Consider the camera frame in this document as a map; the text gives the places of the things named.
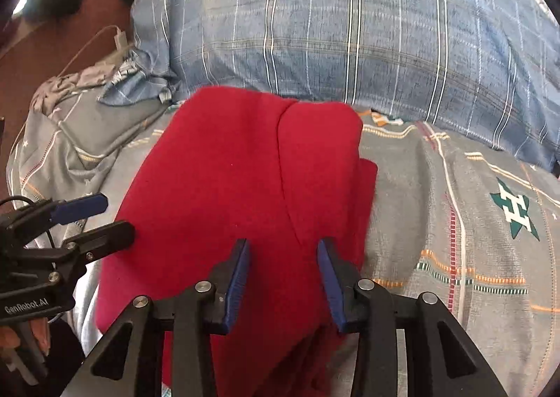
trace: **red garment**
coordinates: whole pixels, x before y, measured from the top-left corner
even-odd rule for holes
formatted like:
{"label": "red garment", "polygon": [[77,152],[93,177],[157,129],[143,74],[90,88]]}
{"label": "red garment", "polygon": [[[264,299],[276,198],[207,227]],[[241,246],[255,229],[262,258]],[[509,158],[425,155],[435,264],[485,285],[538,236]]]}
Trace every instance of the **red garment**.
{"label": "red garment", "polygon": [[247,238],[237,323],[212,337],[218,395],[326,395],[325,366],[342,339],[316,249],[321,237],[335,237],[341,256],[362,265],[377,166],[359,158],[361,130],[341,103],[201,89],[177,111],[121,205],[118,218],[132,222],[136,240],[103,261],[100,330],[136,295],[169,297],[204,279]]}

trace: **blue gripper pad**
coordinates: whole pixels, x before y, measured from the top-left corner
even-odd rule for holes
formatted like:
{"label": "blue gripper pad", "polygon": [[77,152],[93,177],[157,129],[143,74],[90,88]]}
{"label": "blue gripper pad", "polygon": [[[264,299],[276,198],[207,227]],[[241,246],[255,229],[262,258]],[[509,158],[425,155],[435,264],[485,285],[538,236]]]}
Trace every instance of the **blue gripper pad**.
{"label": "blue gripper pad", "polygon": [[108,205],[107,197],[103,193],[84,196],[59,204],[50,218],[53,223],[67,225],[83,218],[102,214],[107,210]]}
{"label": "blue gripper pad", "polygon": [[245,290],[245,283],[247,282],[247,273],[249,272],[250,253],[249,243],[245,241],[243,244],[239,258],[235,265],[235,270],[231,277],[230,285],[226,293],[226,315],[223,319],[223,324],[226,328],[226,333],[229,333],[237,320],[239,313],[239,306],[243,298],[243,291]]}
{"label": "blue gripper pad", "polygon": [[324,240],[320,240],[317,246],[317,262],[323,279],[323,287],[327,294],[330,315],[337,325],[338,331],[342,333],[347,322],[346,315],[344,314],[344,296]]}

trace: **red cloth in background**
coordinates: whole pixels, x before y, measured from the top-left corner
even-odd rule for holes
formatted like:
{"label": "red cloth in background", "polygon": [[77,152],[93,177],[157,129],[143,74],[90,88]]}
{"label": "red cloth in background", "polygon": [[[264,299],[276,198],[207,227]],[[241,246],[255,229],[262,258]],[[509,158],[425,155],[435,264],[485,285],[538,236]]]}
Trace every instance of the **red cloth in background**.
{"label": "red cloth in background", "polygon": [[[361,266],[377,166],[359,158],[362,122],[341,103],[312,104],[203,88],[177,111],[118,213],[134,245],[103,261],[97,326],[139,294],[180,293],[247,238],[239,317],[212,337],[220,397],[319,396],[342,340],[332,324],[317,243],[334,237]],[[170,384],[170,338],[163,381]]]}

